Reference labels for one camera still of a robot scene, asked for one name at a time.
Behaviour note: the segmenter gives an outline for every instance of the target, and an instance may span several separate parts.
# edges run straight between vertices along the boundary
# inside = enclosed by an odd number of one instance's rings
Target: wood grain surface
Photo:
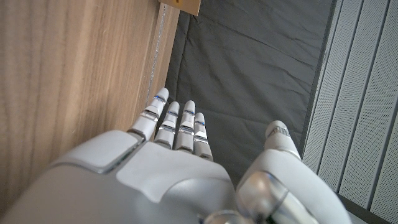
[[[0,215],[61,154],[130,127],[164,86],[178,15],[157,0],[0,1]]]

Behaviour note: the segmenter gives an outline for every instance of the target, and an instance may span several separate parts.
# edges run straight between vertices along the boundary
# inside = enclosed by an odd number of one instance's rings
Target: silver joint
[[[157,122],[157,120],[159,119],[159,117],[157,116],[157,114],[155,114],[155,113],[153,113],[153,112],[151,112],[151,111],[149,111],[149,110],[144,110],[143,112],[141,112],[140,115],[141,115],[142,117],[151,119],[151,120],[153,120],[153,121],[155,121],[155,122]]]
[[[176,113],[174,113],[174,112],[172,112],[172,111],[168,111],[167,113],[168,113],[168,114],[171,114],[171,115],[173,115],[173,116],[175,116],[176,118],[178,118],[178,114],[176,114]]]
[[[163,105],[166,104],[166,101],[165,101],[162,97],[160,97],[160,96],[158,96],[158,95],[154,96],[154,99],[155,99],[155,100],[159,100],[160,102],[163,103]]]
[[[192,111],[189,111],[189,110],[185,110],[185,111],[184,111],[184,113],[186,113],[186,114],[189,114],[189,115],[192,115],[192,116],[193,116],[193,115],[195,115],[195,113],[194,113],[194,112],[192,112]]]
[[[200,136],[195,136],[193,137],[193,141],[195,142],[203,142],[206,144],[209,144],[208,140],[206,138],[200,137]]]
[[[237,190],[238,208],[255,220],[318,224],[304,205],[272,174],[256,171]]]
[[[170,126],[162,124],[162,125],[160,125],[159,130],[162,130],[162,129],[166,130],[166,131],[170,131],[171,133],[175,134],[175,128],[172,128]]]
[[[186,127],[186,126],[181,126],[180,129],[178,130],[179,133],[187,133],[193,136],[193,129]]]
[[[269,135],[267,136],[267,138],[269,138],[269,136],[276,134],[276,133],[281,133],[287,137],[290,137],[289,131],[286,128],[282,128],[279,126],[274,127],[274,129],[271,131],[271,133],[269,133]]]
[[[195,121],[195,124],[199,124],[199,125],[202,125],[202,126],[206,126],[206,124],[205,124],[204,122],[200,122],[200,121]]]

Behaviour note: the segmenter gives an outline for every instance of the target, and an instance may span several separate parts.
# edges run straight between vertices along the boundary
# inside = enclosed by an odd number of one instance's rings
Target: gray metal panel
[[[364,95],[388,0],[365,0],[341,84],[318,175],[334,190],[343,167]]]
[[[303,156],[303,162],[314,172],[318,172],[361,5],[362,0],[344,1],[340,12]]]
[[[326,64],[328,63],[328,59],[329,59],[329,53],[330,53],[330,48],[331,48],[331,43],[333,42],[333,38],[335,36],[335,32],[336,32],[336,26],[337,26],[337,21],[338,18],[340,16],[340,9],[341,9],[341,4],[343,3],[343,0],[337,0],[336,2],[336,6],[335,6],[335,11],[333,13],[333,18],[331,20],[331,24],[330,24],[330,31],[329,31],[329,35],[328,35],[328,40],[326,42],[326,47],[325,47],[325,53],[323,56],[323,60],[322,60],[322,65],[321,65],[321,70],[320,70],[320,74],[319,74],[319,78],[318,78],[318,83],[317,83],[317,89],[315,90],[315,97],[313,99],[313,106],[312,106],[312,110],[311,110],[311,117],[310,117],[310,122],[309,122],[309,128],[307,129],[307,133],[305,133],[306,138],[305,138],[305,146],[307,145],[307,139],[308,139],[308,134],[310,132],[310,128],[311,128],[311,123],[312,123],[312,118],[313,118],[313,114],[315,112],[315,107],[317,106],[317,100],[318,100],[318,95],[319,95],[319,89],[321,87],[321,83],[322,83],[322,79],[323,79],[323,75],[325,74],[325,68],[326,68]]]
[[[392,0],[339,191],[367,209],[397,103],[397,11],[398,2]]]
[[[398,223],[397,161],[398,119],[396,117],[371,207],[371,212],[391,223]]]

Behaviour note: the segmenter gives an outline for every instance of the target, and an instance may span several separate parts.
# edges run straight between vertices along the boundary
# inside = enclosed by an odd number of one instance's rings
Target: robotic finger
[[[244,174],[236,195],[241,214],[259,222],[351,223],[334,191],[302,163],[281,121],[268,125],[264,152]]]
[[[155,143],[160,144],[167,149],[173,148],[175,126],[178,118],[178,111],[180,105],[177,102],[170,104],[169,109],[166,113],[164,121],[157,132],[155,137]]]
[[[213,162],[213,155],[209,142],[207,141],[205,117],[202,113],[195,115],[195,124],[193,127],[193,148],[196,156],[202,157]]]
[[[155,131],[156,123],[162,114],[168,97],[169,91],[166,88],[162,88],[155,95],[150,105],[141,112],[128,132],[136,133],[148,141]]]
[[[175,150],[193,154],[193,123],[195,120],[195,103],[190,100],[184,106],[180,129],[178,130]]]

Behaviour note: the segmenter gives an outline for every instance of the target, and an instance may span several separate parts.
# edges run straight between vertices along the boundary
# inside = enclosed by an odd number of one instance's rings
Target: wooden wall
[[[157,0],[0,0],[0,214],[59,155],[130,127],[164,86],[178,15]]]

